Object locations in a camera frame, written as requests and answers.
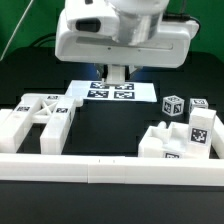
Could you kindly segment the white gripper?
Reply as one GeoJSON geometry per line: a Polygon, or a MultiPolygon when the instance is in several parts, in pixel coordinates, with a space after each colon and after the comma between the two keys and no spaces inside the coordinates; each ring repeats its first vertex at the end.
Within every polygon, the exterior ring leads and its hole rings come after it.
{"type": "Polygon", "coordinates": [[[56,32],[62,61],[123,65],[131,79],[141,66],[182,65],[195,37],[195,21],[165,16],[169,0],[65,0],[56,32]]]}

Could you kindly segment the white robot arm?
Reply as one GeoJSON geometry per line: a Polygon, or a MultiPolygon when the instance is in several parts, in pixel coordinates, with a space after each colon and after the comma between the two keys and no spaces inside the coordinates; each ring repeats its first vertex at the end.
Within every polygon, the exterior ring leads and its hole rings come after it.
{"type": "Polygon", "coordinates": [[[56,32],[62,61],[97,66],[107,85],[137,69],[177,68],[188,54],[199,23],[165,12],[169,0],[65,0],[56,32]]]}

